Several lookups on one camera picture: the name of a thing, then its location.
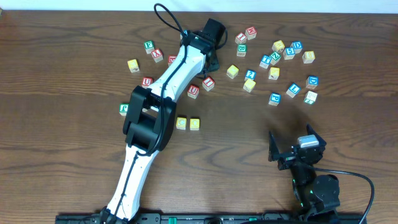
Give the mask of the yellow C block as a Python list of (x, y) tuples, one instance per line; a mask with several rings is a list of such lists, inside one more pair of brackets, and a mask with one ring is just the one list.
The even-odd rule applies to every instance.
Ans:
[(187, 127), (187, 119), (183, 117), (177, 117), (176, 128), (185, 130)]

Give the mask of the yellow O block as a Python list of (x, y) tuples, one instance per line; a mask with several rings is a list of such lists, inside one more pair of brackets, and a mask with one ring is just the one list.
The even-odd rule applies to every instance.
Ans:
[(199, 118), (191, 118), (190, 119), (190, 130), (198, 131), (200, 129), (200, 119)]

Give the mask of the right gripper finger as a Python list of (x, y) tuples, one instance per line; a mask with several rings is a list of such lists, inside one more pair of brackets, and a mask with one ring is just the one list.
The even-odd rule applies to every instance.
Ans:
[(273, 134), (269, 131), (269, 155), (268, 161), (277, 161), (279, 160), (279, 149), (277, 147), (275, 138)]
[(319, 146), (325, 147), (326, 141), (311, 127), (310, 124), (306, 125), (306, 130), (308, 135), (314, 135), (319, 142)]

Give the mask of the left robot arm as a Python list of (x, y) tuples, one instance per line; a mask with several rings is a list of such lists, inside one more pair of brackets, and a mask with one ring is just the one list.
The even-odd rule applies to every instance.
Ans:
[(123, 124), (126, 158), (114, 196), (99, 215), (101, 223), (128, 223), (136, 216), (150, 166), (174, 130), (178, 99), (195, 76), (219, 69), (216, 50), (226, 36), (226, 27), (214, 19), (203, 30), (182, 32), (173, 63), (157, 81), (132, 91)]

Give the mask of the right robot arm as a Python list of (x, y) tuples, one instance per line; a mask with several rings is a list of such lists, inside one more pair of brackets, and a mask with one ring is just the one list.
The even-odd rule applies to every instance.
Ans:
[(307, 135), (299, 137), (291, 151), (281, 153), (269, 133), (268, 161), (276, 161), (279, 170), (292, 174), (294, 195), (302, 208), (296, 214), (304, 222), (340, 223), (336, 208), (340, 206), (339, 181), (334, 175), (317, 175), (314, 164), (323, 158), (326, 141), (308, 124)]

